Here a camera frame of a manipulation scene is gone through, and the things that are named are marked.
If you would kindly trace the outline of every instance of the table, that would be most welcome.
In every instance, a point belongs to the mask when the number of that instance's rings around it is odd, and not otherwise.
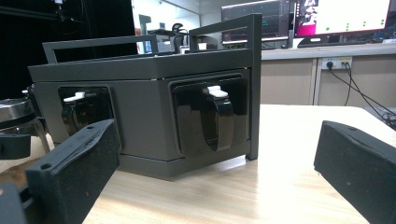
[[[368,223],[314,170],[324,119],[396,146],[396,132],[361,108],[262,105],[256,161],[170,180],[117,171],[84,223]]]

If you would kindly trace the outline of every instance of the power outlet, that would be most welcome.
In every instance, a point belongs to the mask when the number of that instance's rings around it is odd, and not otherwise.
[[[333,69],[345,69],[345,64],[349,63],[349,66],[352,67],[352,57],[339,57],[339,58],[323,58],[322,60],[322,70],[328,70],[327,64],[332,62],[332,70]]]

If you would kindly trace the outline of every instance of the power cord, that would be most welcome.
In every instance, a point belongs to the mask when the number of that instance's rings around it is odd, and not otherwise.
[[[333,63],[332,63],[332,62],[326,63],[326,66],[327,66],[327,68],[329,69],[329,72],[330,72],[333,76],[335,76],[337,79],[339,79],[340,81],[342,81],[342,82],[344,82],[345,84],[347,84],[348,87],[349,87],[349,89],[348,89],[348,96],[347,96],[347,98],[346,98],[346,104],[347,104],[347,100],[348,100],[348,98],[349,98],[350,89],[352,89],[352,90],[356,91],[357,93],[359,93],[359,94],[361,95],[361,97],[363,98],[363,100],[374,110],[374,112],[375,112],[381,119],[383,119],[383,120],[385,121],[385,123],[386,123],[391,129],[396,130],[396,114],[395,114],[393,111],[391,111],[391,110],[389,110],[388,108],[386,108],[386,107],[384,107],[383,105],[381,105],[379,102],[375,101],[375,100],[372,99],[371,97],[369,97],[369,96],[367,96],[366,94],[364,94],[363,92],[361,92],[361,90],[359,89],[359,87],[358,87],[358,85],[356,84],[355,80],[352,78],[352,69],[351,69],[351,67],[350,67],[350,64],[349,64],[349,63],[343,63],[343,65],[344,65],[344,67],[346,68],[346,71],[347,71],[347,73],[348,73],[348,75],[349,75],[349,83],[345,82],[343,79],[341,79],[339,76],[337,76],[337,75],[332,71],[332,66],[333,66]],[[383,112],[385,112],[385,113],[381,115],[381,114],[377,111],[377,109],[375,109],[375,108],[370,104],[370,102],[369,102],[368,100],[374,102],[375,104],[377,104],[377,105],[379,105],[381,108],[383,108],[383,109],[385,110],[385,111],[383,111]]]

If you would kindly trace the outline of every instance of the screw hole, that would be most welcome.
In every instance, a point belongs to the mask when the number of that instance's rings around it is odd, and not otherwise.
[[[49,164],[49,163],[46,163],[46,164],[40,166],[41,170],[47,170],[50,167],[51,167],[51,164]]]

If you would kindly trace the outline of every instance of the ceiling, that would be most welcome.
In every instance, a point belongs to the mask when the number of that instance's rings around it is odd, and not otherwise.
[[[235,5],[257,0],[162,0],[163,2],[184,8],[198,15],[220,12],[222,6]]]

